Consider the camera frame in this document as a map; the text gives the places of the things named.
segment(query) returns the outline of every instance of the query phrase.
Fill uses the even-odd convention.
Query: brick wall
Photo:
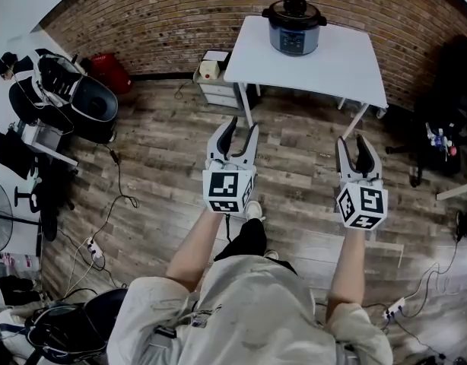
[[[276,0],[64,0],[42,21],[68,52],[114,52],[131,74],[193,71],[232,49],[246,15]],[[389,103],[411,108],[432,84],[440,47],[467,36],[461,0],[307,0],[330,23],[370,34]]]

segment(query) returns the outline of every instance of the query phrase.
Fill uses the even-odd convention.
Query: fan pole
[[[4,219],[4,220],[6,220],[6,221],[13,221],[13,222],[25,223],[25,224],[36,224],[37,226],[40,225],[39,222],[36,222],[36,221],[28,221],[27,219],[20,219],[19,217],[12,217],[12,216],[0,215],[0,219]]]

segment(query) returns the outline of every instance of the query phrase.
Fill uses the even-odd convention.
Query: pressure cooker
[[[279,0],[262,12],[269,19],[269,39],[280,52],[304,56],[318,47],[320,26],[326,26],[314,5],[306,0]]]

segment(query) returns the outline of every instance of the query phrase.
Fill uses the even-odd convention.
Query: power strip
[[[92,240],[91,237],[87,238],[87,249],[91,253],[91,258],[97,261],[103,257],[102,249],[98,246],[96,240]]]
[[[401,311],[401,309],[404,308],[406,304],[406,300],[404,297],[401,297],[401,299],[399,299],[398,301],[396,301],[393,305],[391,305],[391,307],[388,307],[388,309],[386,311],[384,311],[383,313],[383,317],[386,318],[386,319],[390,319],[391,317],[393,317],[396,313],[398,313],[399,311]]]

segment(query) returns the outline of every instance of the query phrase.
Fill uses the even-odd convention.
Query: forearm
[[[166,277],[190,292],[196,289],[210,259],[222,214],[205,209],[177,250],[166,270]]]
[[[326,311],[327,321],[340,303],[362,304],[365,290],[364,257],[365,232],[349,230],[332,280]]]

